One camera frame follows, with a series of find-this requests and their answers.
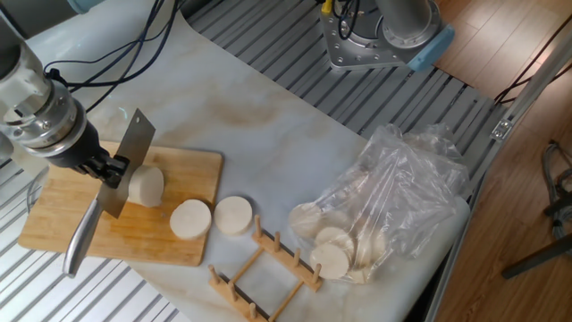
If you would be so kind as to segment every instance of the clear plastic bag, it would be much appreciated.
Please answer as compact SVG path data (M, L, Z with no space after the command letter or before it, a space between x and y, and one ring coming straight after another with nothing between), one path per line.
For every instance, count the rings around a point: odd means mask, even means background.
M437 225L455 216L468 182L444 124L401 135L379 127L357 162L314 202L290 212L292 231L321 276L358 284L392 253L415 258Z

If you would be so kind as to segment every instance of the cutting board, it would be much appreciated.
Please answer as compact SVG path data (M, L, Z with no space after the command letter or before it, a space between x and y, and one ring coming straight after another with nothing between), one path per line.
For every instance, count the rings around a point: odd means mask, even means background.
M102 142L112 155L119 144ZM88 256L198 266L208 235L193 241L171 231L171 213L187 199L214 209L223 156L213 152L151 147L145 165L164 174L163 204L145 208L128 202L119 219L106 212L99 219ZM34 250L65 252L78 223L101 182L70 169L51 166L38 202L28 216L18 243Z

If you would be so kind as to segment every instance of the metal mounting plate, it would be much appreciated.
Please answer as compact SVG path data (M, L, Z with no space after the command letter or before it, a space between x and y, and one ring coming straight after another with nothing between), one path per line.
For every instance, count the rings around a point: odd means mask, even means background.
M320 20L324 26L324 38L333 69L367 70L405 65L385 42L377 38L362 38L354 33L348 40L342 40L338 34L339 20L332 13L321 13Z

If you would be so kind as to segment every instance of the black cable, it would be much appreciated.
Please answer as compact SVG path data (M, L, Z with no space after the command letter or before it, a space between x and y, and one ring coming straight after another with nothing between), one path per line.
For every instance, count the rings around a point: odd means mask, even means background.
M123 74L120 76L120 80L124 79L125 76L129 73L129 71L131 70L131 67L133 67L133 65L135 64L135 62L137 61L137 58L139 57L139 54L141 53L141 49L143 48L143 44L145 43L145 37L147 36L148 30L151 27L151 24L153 23L153 21L155 20L155 17L157 16L158 11L156 11L155 13L152 13L149 15L149 19L151 23L148 23L146 25L146 27L143 29L143 32L141 32L141 35L139 36L139 46L137 48L137 51L135 52L135 54L133 55L133 57L131 58L131 61L129 63L129 65L127 66L127 68L125 69L125 72L123 72ZM110 89L108 89L104 95L102 95L95 103L93 103L87 110L86 113L91 112L94 108L96 108L101 102L103 102L108 96L109 94L111 94L117 87L119 86L119 84L115 84L113 85Z
M570 69L572 69L572 63L569 64L569 65L568 65L565 69L563 69L561 72L559 72L556 76L554 76L554 78L551 80L551 82L550 82L549 84L552 84L553 81L555 81L555 80L557 80L558 78L560 78L560 76L564 75L564 74L565 74L567 71L569 71ZM525 80L520 81L519 83L517 83L517 84L515 85L515 87L520 86L520 85L523 85L523 84L526 84L526 83L528 83L531 79L532 79L532 76L529 77L529 78L527 78L527 79L525 79ZM509 98L509 99L502 100L502 101L499 102L498 104L506 104L506 103L514 102L515 100L517 100L517 98L516 98L516 97L513 97L513 98Z
M353 15L351 16L351 23L348 26L348 33L344 35L342 32L342 23L348 18L348 15L350 15L349 9L351 8L351 5L354 3L356 5L354 6L355 7L354 12ZM359 0L349 0L343 5L343 7L341 8L340 18L338 19L338 33L340 34L341 40L349 39L349 37L354 31L354 28L356 28L356 21L358 20L358 15L359 15Z
M143 29L143 31L141 31L141 35L144 33L147 34L149 27L151 26L151 24L155 20L155 17L157 15L158 11L163 6L163 3L164 3L164 0L155 0L155 2L153 3L153 7L151 8L151 13L149 14L149 17L147 18L145 28ZM111 63L109 63L101 71L97 72L95 75L91 76L90 78L83 81L82 83L68 82L68 86L73 87L73 89L70 89L70 92L73 93L79 89L87 87L92 81L99 78L101 75L103 75L104 73L109 71L112 67L114 67L117 63L119 63L123 58L125 58L137 44L138 44L138 42L131 44L129 46L129 48L127 48L121 55L119 55L117 58L115 58Z
M164 30L165 30L166 28L167 28L167 25L165 24L165 25L163 26L163 28L161 29L161 31L160 31L158 34L154 35L152 38L147 38L147 39L143 40L143 42L153 41L153 40L159 38L159 36L161 36L161 35L163 34L163 32L164 32ZM47 74L47 68L50 67L50 66L52 66L52 65L54 65L54 64L96 64L96 63L99 63L99 62L103 61L104 59L106 59L107 57L109 57L110 55L113 55L113 54L117 53L118 51L124 49L125 47L127 47L127 46L129 46L129 45L132 45L132 44L135 44L135 43L138 43L138 42L139 42L139 39L133 40L133 41L131 41L131 42L129 42L129 43L127 43L127 44L125 44L125 45L123 45L123 46L121 46L121 47L115 49L114 51L111 51L111 52L109 52L109 53L107 53L107 54L105 54L105 55L103 55L103 56L97 58L97 59L94 60L94 61L58 60L58 61L50 62L49 64L47 64L47 65L44 67L44 74Z
M139 69L138 71L134 72L132 75L127 76L125 78L119 79L119 80L112 80L112 81L102 81L102 82L90 82L90 83L68 83L70 86L82 86L82 87L88 87L88 88L92 88L92 87L105 87L105 86L113 86L115 84L123 84L124 82L127 81L131 81L134 78L138 77L140 74L142 74L143 72L145 72L157 59L157 57L161 54L161 52L163 51L164 45L167 41L167 39L169 38L169 34L171 33L171 28L172 25L174 23L174 19L176 17L176 13L178 11L178 3L179 1L175 0L175 5L173 6L173 10L171 13L171 18L169 19L169 24L167 26L167 29L164 32L164 36L161 39L161 43L159 44L159 48L156 50L155 54L153 55L153 57L149 60L149 62L147 64L145 64L145 66L143 66L141 69Z
M526 72L528 72L528 70L534 65L534 63L536 63L536 61L538 60L538 58L540 58L540 56L544 53L544 51L546 50L546 48L548 48L548 46L550 45L550 43L561 33L561 31L572 21L572 14L570 14L568 16L568 18L562 22L562 24L560 24L560 26L556 29L556 31L554 31L554 33L552 34L552 36L548 39L548 41L546 42L546 44L544 44L544 46L540 49L540 51L538 52L538 54L536 54L536 56L533 58L532 62L530 62L530 64L528 64L528 66L518 75L518 77L515 79L515 81L512 82L512 84L507 87L506 89L504 89L501 93L499 93L499 95L497 95L497 97L494 98L494 102L495 104L499 104L503 98L505 98L508 93L515 87L518 87L520 85L526 84L528 83L532 77L527 78L526 80L520 81L521 78L523 78L526 74Z

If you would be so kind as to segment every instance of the white countertop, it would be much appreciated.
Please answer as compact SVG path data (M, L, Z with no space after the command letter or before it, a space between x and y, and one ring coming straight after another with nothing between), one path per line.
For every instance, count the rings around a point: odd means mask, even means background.
M140 31L152 1L108 0L29 41L44 64L54 59L95 59ZM162 19L170 10L167 1ZM156 23L155 30L163 22ZM145 62L156 49L145 45ZM99 66L59 66L68 81L82 81ZM107 79L116 78L113 69ZM85 106L103 89L82 89L74 96ZM282 243L297 247L288 229L290 210L319 196L356 159L366 141L239 59L203 38L177 17L165 50L137 79L121 85L89 115L103 140L120 140L130 116L140 108L156 127L153 145L223 153L218 198L248 198L263 227L282 232ZM403 319L439 266L468 217L443 222L416 260L391 258L370 285L326 282L316 294L302 287L281 321L395 321ZM243 321L210 288L208 264L233 276L257 249L247 233L222 235L212 228L203 265L130 265L193 322ZM266 312L272 312L295 285L295 277L269 256L262 256L238 287Z

